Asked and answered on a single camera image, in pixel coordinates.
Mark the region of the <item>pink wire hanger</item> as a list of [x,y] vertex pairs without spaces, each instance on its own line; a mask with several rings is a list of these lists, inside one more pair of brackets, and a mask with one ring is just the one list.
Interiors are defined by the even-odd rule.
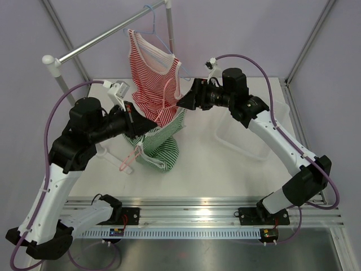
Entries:
[[157,127],[146,134],[126,138],[134,150],[120,166],[124,171],[134,160],[165,173],[175,166],[180,150],[173,135],[184,127],[185,110],[176,106],[179,89],[175,79],[168,79],[160,86],[137,84],[133,101],[145,117],[156,122]]

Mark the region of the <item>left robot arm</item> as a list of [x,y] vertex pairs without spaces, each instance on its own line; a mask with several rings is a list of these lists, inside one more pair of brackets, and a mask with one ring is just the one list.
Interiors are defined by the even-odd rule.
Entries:
[[24,222],[8,230],[8,241],[25,247],[26,253],[36,260],[57,260],[89,228],[122,221],[121,201],[108,194],[75,216],[61,219],[60,214],[74,184],[96,155],[98,143],[122,134],[135,139],[157,127],[131,102],[124,105],[115,105],[105,112],[94,97],[75,103],[61,136],[45,149],[45,179],[36,201]]

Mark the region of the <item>green striped tank top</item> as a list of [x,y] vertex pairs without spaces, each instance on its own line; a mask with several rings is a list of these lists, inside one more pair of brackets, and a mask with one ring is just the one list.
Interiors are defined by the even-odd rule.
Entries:
[[161,173],[172,170],[180,153],[174,134],[184,128],[185,116],[186,110],[179,109],[164,127],[156,127],[136,139],[125,137],[134,149],[135,161]]

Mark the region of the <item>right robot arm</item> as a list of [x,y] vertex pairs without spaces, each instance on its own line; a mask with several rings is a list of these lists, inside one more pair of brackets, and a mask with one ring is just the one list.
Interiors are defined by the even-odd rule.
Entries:
[[330,183],[330,159],[325,155],[316,156],[282,131],[269,106],[249,93],[247,78],[241,69],[225,69],[221,85],[217,79],[194,79],[188,93],[177,101],[177,106],[203,111],[214,106],[227,108],[233,119],[263,140],[283,162],[291,178],[282,188],[256,204],[259,222],[268,224],[286,208],[301,207]]

